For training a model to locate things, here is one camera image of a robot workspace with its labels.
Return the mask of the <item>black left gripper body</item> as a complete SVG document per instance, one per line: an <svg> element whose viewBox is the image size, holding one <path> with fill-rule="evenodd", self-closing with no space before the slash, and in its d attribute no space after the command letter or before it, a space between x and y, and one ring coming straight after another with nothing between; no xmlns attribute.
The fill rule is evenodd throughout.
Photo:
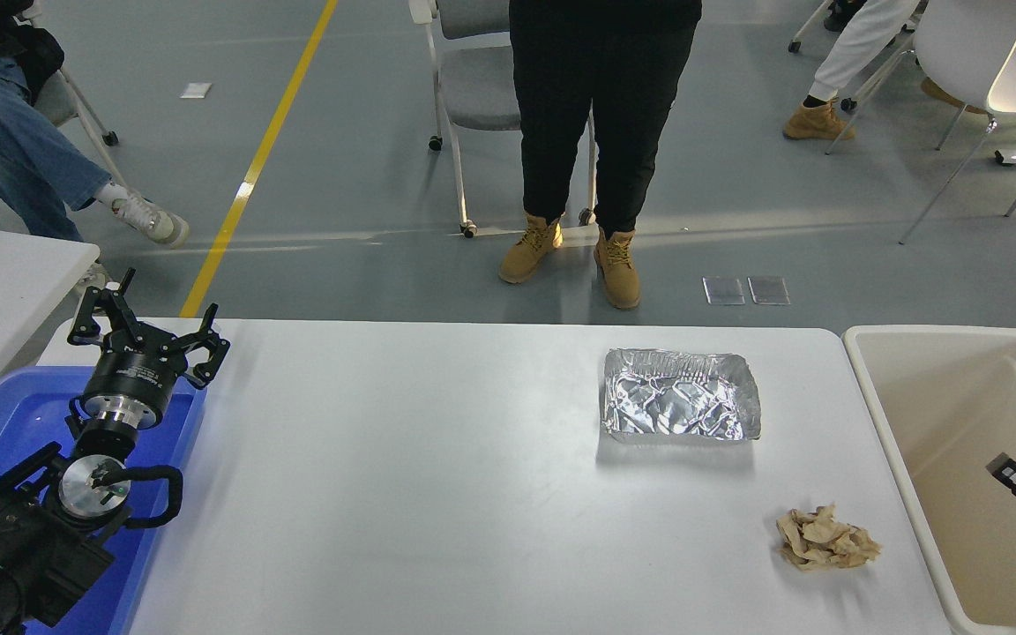
<svg viewBox="0 0 1016 635"><path fill-rule="evenodd" d="M90 417L162 417L184 373L184 355L98 346L101 357L80 395L82 409Z"/></svg>

